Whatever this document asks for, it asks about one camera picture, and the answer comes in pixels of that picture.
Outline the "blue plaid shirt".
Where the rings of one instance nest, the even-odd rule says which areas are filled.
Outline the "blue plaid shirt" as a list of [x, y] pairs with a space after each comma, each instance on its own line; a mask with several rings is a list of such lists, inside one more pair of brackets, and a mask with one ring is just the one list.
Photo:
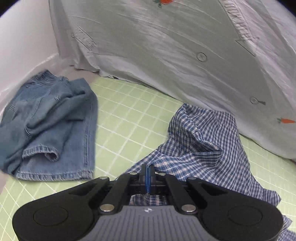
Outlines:
[[250, 171], [234, 117], [225, 112], [183, 104], [168, 127], [168, 140], [133, 165], [171, 174], [180, 181], [197, 177], [277, 206], [281, 198], [263, 188]]

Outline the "blue denim shorts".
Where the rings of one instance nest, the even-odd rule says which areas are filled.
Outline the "blue denim shorts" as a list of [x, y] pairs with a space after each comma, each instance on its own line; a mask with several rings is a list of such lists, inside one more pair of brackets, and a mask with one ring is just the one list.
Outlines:
[[94, 176], [98, 101], [85, 79], [48, 70], [27, 80], [1, 120], [1, 171], [29, 181]]

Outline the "grey carrot print sheet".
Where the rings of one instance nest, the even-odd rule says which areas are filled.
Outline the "grey carrot print sheet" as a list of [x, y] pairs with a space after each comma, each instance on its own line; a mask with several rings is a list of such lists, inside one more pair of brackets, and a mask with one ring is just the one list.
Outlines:
[[295, 158], [295, 15], [279, 1], [50, 1], [60, 57], [233, 114]]

